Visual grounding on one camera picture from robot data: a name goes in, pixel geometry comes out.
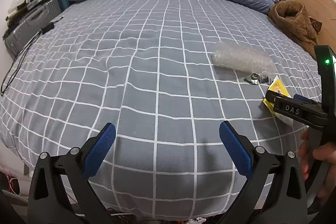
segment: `gray plaid bedsheet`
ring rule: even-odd
[[[263,49],[292,96],[320,99],[316,62],[266,15],[226,0],[88,0],[63,15],[0,101],[0,137],[29,167],[112,122],[115,145],[90,179],[104,205],[182,220],[224,212],[245,182],[223,120],[269,152],[298,149],[303,125],[271,116],[266,85],[210,63],[219,40]]]

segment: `finger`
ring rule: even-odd
[[[306,129],[301,133],[300,139],[307,140],[308,139],[308,130]]]
[[[308,172],[303,173],[302,176],[303,176],[303,179],[306,180],[309,177],[309,173]]]
[[[309,168],[309,163],[308,163],[308,159],[309,159],[309,155],[306,154],[305,156],[303,156],[301,158],[301,161],[300,161],[300,169],[301,169],[301,172],[303,174],[307,173],[308,172],[308,168]]]
[[[317,196],[321,199],[322,205],[324,205],[330,196],[330,192],[325,187],[325,185],[323,185],[321,189],[319,190]]]
[[[332,165],[329,169],[328,175],[325,178],[325,187],[331,193],[336,186],[336,165]]]
[[[336,165],[336,144],[326,143],[313,151],[313,157],[317,160],[327,160]]]
[[[299,157],[302,158],[308,153],[309,143],[305,140],[299,147]]]

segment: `yellow package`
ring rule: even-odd
[[[289,95],[287,89],[285,88],[285,86],[283,85],[283,83],[281,82],[281,80],[279,79],[278,76],[276,76],[272,82],[272,84],[269,86],[268,90],[280,93],[282,95],[285,95],[287,97],[291,96]],[[282,114],[276,113],[273,111],[273,107],[274,104],[270,103],[269,101],[267,101],[266,99],[263,100],[264,104],[267,106],[267,108],[269,109],[269,111],[277,118],[279,118],[281,121],[283,121],[284,123],[292,126],[293,125],[293,119],[286,117]]]

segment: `brown jacket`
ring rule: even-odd
[[[296,0],[280,1],[271,7],[268,16],[276,26],[316,59],[314,46],[317,34],[305,6]]]

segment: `white grid pattern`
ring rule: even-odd
[[[112,32],[116,37],[110,39]],[[231,121],[253,144],[266,145],[270,152],[278,153],[296,151],[295,135],[304,129],[301,124],[287,129],[268,111],[256,108],[256,104],[262,106],[266,85],[249,85],[233,70],[224,77],[218,74],[209,54],[216,41],[226,39],[270,53],[291,95],[320,96],[316,63],[256,11],[225,0],[89,0],[66,10],[55,29],[32,46],[0,101],[0,136],[34,167],[42,150],[52,155],[64,153],[97,134],[106,122],[113,122],[117,128],[115,145],[97,176],[91,178],[104,204],[168,220],[224,212],[242,181],[231,159],[223,158],[220,122]],[[106,76],[103,81],[100,75]],[[167,90],[171,84],[174,88]],[[87,96],[82,94],[85,89],[90,90]],[[165,112],[173,100],[180,105]],[[139,123],[139,128],[130,128],[127,120]],[[174,123],[184,127],[178,134],[165,129]],[[251,133],[239,130],[246,123]],[[217,129],[200,127],[203,124],[215,124]],[[274,133],[264,129],[266,124]],[[184,137],[180,141],[176,139],[179,135]],[[174,155],[185,158],[179,162]],[[165,191],[170,185],[176,189]],[[147,190],[139,192],[142,187]]]

